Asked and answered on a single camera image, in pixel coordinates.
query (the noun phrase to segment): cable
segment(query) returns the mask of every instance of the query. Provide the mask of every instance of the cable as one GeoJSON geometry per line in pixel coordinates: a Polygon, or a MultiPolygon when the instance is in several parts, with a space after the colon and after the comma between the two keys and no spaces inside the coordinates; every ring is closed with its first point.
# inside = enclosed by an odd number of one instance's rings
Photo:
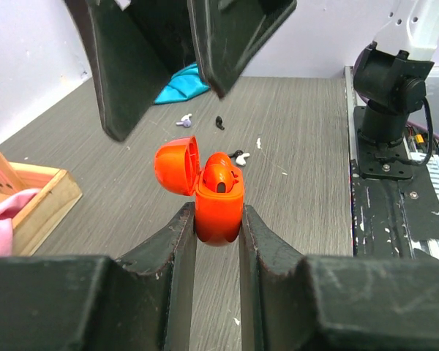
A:
{"type": "MultiPolygon", "coordinates": [[[[412,122],[412,121],[407,121],[407,124],[411,127],[415,127],[417,128],[418,131],[420,132],[426,132],[427,133],[427,129],[425,126],[420,125],[419,123],[416,122],[412,122]]],[[[439,140],[439,133],[434,133],[434,138],[439,140]]]]}
{"type": "Polygon", "coordinates": [[[426,156],[422,161],[413,161],[412,159],[406,160],[406,159],[398,159],[398,158],[390,158],[387,159],[386,162],[401,162],[404,165],[409,166],[425,166],[429,162],[432,156],[432,150],[434,148],[434,126],[432,125],[432,116],[431,116],[431,107],[429,106],[429,103],[427,101],[427,98],[423,98],[423,107],[424,107],[424,114],[426,116],[426,125],[427,125],[427,138],[428,138],[428,144],[427,144],[427,153],[426,156]]]}

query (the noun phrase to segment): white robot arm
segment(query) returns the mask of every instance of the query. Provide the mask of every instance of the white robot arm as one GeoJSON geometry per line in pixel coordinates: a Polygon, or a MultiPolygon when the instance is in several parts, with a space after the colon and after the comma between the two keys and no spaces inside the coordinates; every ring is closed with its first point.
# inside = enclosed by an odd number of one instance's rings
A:
{"type": "Polygon", "coordinates": [[[378,51],[430,61],[439,39],[439,0],[396,0],[387,24],[376,34],[378,51]]]}

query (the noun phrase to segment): white wall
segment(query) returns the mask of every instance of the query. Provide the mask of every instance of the white wall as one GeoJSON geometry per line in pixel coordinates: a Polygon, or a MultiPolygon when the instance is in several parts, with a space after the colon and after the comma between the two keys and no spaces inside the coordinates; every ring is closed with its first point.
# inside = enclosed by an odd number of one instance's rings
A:
{"type": "MultiPolygon", "coordinates": [[[[370,43],[392,0],[301,0],[245,71],[339,77],[370,43]]],[[[434,60],[439,64],[439,48],[434,60]]],[[[90,75],[63,0],[0,1],[0,143],[90,75]]]]}
{"type": "MultiPolygon", "coordinates": [[[[298,0],[296,11],[244,74],[339,77],[343,67],[353,65],[361,50],[371,43],[393,3],[394,0],[298,0]]],[[[439,45],[433,60],[439,65],[439,45]]]]}
{"type": "Polygon", "coordinates": [[[0,1],[0,143],[79,86],[87,72],[62,0],[0,1]]]}

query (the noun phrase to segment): small white object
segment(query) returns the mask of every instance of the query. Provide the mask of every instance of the small white object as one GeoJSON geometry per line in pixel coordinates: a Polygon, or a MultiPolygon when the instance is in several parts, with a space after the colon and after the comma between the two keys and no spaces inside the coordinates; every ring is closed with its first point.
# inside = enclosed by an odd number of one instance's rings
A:
{"type": "Polygon", "coordinates": [[[176,126],[184,126],[184,128],[190,128],[192,122],[190,121],[190,117],[192,117],[191,113],[186,114],[181,118],[180,122],[176,122],[176,126]]]}
{"type": "Polygon", "coordinates": [[[236,163],[239,166],[245,166],[246,165],[246,158],[249,157],[250,154],[248,152],[243,153],[242,155],[239,155],[236,157],[236,163]]]}
{"type": "Polygon", "coordinates": [[[181,122],[186,121],[186,120],[190,120],[190,117],[192,117],[191,113],[186,114],[184,117],[181,118],[181,122]]]}
{"type": "Polygon", "coordinates": [[[120,7],[120,10],[124,11],[126,8],[128,8],[131,1],[130,0],[116,0],[116,3],[120,7]]]}
{"type": "Polygon", "coordinates": [[[192,125],[192,122],[189,119],[186,119],[182,122],[176,122],[176,126],[184,126],[184,128],[189,128],[192,125]]]}

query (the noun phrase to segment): teal cloth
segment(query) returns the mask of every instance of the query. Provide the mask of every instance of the teal cloth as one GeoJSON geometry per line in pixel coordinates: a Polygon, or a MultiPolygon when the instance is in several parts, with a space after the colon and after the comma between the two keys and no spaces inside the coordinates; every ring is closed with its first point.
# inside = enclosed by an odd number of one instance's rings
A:
{"type": "Polygon", "coordinates": [[[191,64],[173,75],[154,103],[160,105],[183,102],[208,90],[209,87],[200,79],[197,64],[191,64]]]}

